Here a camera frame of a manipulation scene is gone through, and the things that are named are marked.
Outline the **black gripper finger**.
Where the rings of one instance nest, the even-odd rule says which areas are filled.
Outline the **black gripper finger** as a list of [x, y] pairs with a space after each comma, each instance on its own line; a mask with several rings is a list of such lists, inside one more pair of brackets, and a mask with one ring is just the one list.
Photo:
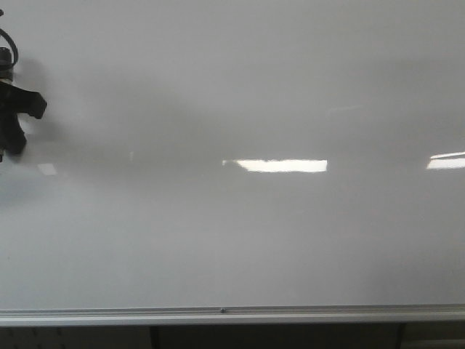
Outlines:
[[1, 114], [25, 113], [42, 119], [46, 109], [47, 102], [40, 93], [1, 82]]
[[1, 112], [1, 153], [19, 156], [26, 146], [26, 138], [16, 113]]

